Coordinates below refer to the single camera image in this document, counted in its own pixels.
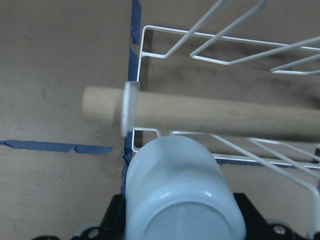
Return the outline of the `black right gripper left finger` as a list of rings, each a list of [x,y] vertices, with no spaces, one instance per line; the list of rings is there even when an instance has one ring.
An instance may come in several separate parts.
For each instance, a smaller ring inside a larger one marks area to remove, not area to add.
[[[121,240],[125,231],[126,200],[123,194],[112,196],[108,208],[98,225],[75,233],[71,240]]]

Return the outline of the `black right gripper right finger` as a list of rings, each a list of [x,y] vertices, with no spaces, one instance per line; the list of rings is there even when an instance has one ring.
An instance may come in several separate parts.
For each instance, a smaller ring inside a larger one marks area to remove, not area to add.
[[[305,240],[283,224],[267,223],[244,193],[233,193],[236,203],[242,213],[246,240]]]

